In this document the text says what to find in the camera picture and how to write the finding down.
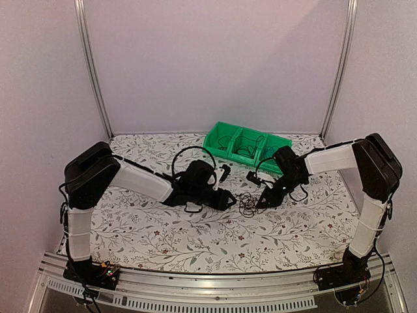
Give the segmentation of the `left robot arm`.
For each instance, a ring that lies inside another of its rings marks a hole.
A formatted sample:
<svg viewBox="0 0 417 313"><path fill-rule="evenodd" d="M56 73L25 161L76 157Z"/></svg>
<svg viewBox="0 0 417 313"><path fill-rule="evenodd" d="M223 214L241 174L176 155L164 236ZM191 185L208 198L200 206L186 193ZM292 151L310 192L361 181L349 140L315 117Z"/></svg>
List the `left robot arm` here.
<svg viewBox="0 0 417 313"><path fill-rule="evenodd" d="M168 206L206 206L226 211L237 202L219 184L229 175L229 167L215 162L193 160L184 171L158 173L116 155L105 142L98 142L68 163L58 191L64 198L60 219L65 227L66 249L72 273L83 283L97 276L90 249L91 219L94 208L110 187L148 196Z"/></svg>

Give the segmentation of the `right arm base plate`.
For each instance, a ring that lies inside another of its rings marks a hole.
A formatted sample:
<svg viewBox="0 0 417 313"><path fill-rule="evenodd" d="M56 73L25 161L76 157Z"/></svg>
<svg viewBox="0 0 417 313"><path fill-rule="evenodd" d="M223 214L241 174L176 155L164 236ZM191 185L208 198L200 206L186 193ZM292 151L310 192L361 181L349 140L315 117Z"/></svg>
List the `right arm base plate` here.
<svg viewBox="0 0 417 313"><path fill-rule="evenodd" d="M336 301L343 306L357 305L369 287L371 274L368 268L348 273L342 265L320 266L313 273L319 291L333 290Z"/></svg>

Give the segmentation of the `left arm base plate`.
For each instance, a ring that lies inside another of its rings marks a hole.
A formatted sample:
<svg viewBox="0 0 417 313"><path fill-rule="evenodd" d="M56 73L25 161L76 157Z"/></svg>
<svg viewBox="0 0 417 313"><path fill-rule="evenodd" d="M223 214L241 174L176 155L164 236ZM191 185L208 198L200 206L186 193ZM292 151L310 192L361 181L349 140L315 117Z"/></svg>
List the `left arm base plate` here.
<svg viewBox="0 0 417 313"><path fill-rule="evenodd" d="M106 261L101 264L93 263L92 259L85 261L68 261L63 277L74 282L84 283L107 290L115 290L119 281L120 266Z"/></svg>

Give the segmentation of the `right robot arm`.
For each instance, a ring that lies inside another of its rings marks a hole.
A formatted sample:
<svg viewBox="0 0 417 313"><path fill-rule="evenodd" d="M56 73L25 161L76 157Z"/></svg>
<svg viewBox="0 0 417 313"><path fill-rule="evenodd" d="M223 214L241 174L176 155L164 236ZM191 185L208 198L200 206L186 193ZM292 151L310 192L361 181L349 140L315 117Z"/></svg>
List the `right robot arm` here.
<svg viewBox="0 0 417 313"><path fill-rule="evenodd" d="M247 178L264 184L257 208L277 207L295 188L309 183L312 175L356 170L363 195L360 218L352 241L345 249L341 265L318 268L313 279L320 290L329 290L370 279L368 260L377 252L377 239L392 217L392 198L399 188L403 168L382 136L373 133L362 139L316 148L297 155L290 147L280 147L271 157L281 177L261 177L257 171Z"/></svg>

